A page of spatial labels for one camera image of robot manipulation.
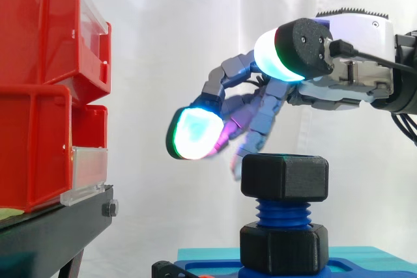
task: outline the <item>red storage bin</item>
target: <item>red storage bin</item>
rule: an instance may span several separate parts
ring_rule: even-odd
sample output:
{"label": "red storage bin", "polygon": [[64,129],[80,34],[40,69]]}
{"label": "red storage bin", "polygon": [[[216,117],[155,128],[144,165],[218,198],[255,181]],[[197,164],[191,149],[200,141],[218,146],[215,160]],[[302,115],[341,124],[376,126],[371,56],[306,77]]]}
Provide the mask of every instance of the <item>red storage bin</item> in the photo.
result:
{"label": "red storage bin", "polygon": [[60,84],[75,104],[110,93],[110,36],[90,0],[0,0],[0,84]]}
{"label": "red storage bin", "polygon": [[0,207],[28,212],[72,186],[70,92],[3,86],[0,110]]}
{"label": "red storage bin", "polygon": [[60,85],[16,85],[0,86],[0,112],[0,208],[71,205],[103,190],[105,107],[73,108]]}

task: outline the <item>bolt thread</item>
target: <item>bolt thread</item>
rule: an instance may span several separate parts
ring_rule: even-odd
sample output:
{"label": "bolt thread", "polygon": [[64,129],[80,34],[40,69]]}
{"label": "bolt thread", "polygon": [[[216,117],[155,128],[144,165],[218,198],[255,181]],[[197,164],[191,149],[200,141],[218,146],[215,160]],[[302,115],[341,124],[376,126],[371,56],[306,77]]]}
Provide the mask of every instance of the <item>bolt thread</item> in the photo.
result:
{"label": "bolt thread", "polygon": [[311,219],[308,216],[311,214],[307,208],[309,203],[301,202],[278,202],[257,199],[259,205],[256,207],[259,213],[258,225],[270,228],[285,228],[285,229],[310,229]]}

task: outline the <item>white curtain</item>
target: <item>white curtain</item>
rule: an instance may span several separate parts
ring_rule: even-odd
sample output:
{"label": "white curtain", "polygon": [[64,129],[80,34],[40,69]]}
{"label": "white curtain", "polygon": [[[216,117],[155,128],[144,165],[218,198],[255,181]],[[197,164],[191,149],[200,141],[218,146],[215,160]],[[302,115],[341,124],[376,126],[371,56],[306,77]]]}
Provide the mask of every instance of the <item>white curtain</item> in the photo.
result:
{"label": "white curtain", "polygon": [[[112,92],[99,103],[109,109],[108,182],[120,213],[86,248],[81,278],[150,277],[152,263],[176,260],[178,248],[238,246],[240,227],[256,220],[255,201],[229,174],[238,142],[211,160],[165,151],[173,113],[223,60],[320,10],[365,8],[389,14],[397,33],[417,29],[415,0],[93,1],[113,26]],[[330,245],[373,245],[417,262],[417,148],[388,113],[286,105],[264,151],[329,161],[329,197],[312,218]]]}

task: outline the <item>teal platform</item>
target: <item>teal platform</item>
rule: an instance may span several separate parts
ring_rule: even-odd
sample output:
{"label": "teal platform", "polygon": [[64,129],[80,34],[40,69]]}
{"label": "teal platform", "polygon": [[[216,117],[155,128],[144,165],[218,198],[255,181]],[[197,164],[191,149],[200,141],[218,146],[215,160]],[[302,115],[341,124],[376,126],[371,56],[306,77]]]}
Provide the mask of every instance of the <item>teal platform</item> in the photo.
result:
{"label": "teal platform", "polygon": [[[375,247],[331,247],[330,257],[345,258],[356,265],[377,271],[410,271],[417,273],[417,265],[397,258]],[[239,259],[239,248],[180,249],[178,260],[233,260]],[[196,268],[190,270],[195,275],[227,275],[239,268]]]}

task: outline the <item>robotic hand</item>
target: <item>robotic hand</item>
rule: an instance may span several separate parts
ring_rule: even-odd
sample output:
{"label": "robotic hand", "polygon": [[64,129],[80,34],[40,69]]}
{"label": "robotic hand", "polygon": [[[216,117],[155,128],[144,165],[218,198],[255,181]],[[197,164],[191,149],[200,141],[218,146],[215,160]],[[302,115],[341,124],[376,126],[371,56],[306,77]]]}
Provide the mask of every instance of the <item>robotic hand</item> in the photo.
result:
{"label": "robotic hand", "polygon": [[[369,102],[391,112],[417,144],[417,125],[408,116],[417,114],[416,39],[415,32],[394,36],[387,15],[358,9],[323,12],[266,32],[248,54],[213,69],[201,95],[175,113],[167,150],[174,158],[196,160],[247,132],[231,164],[238,180],[243,157],[263,148],[285,101],[324,110]],[[254,73],[261,76],[249,80]],[[225,89],[241,83],[258,88],[225,99]]]}

